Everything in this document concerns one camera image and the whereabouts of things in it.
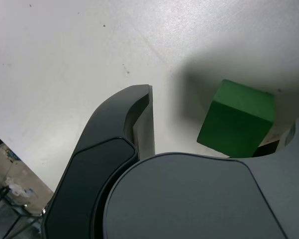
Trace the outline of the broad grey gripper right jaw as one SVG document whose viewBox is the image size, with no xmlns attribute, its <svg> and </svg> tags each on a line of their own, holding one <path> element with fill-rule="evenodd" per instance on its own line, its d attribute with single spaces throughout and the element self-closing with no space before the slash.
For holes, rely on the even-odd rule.
<svg viewBox="0 0 299 239">
<path fill-rule="evenodd" d="M 281 150 L 245 159 L 159 154 L 129 168 L 105 239 L 299 239 L 299 118 Z"/>
</svg>

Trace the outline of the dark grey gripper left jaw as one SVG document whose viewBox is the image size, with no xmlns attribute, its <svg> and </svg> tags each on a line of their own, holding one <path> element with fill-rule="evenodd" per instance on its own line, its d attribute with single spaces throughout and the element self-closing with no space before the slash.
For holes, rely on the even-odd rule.
<svg viewBox="0 0 299 239">
<path fill-rule="evenodd" d="M 88 120 L 42 222 L 45 239 L 101 239 L 107 197 L 140 159 L 133 127 L 152 103 L 152 86 L 133 85 L 105 100 Z"/>
</svg>

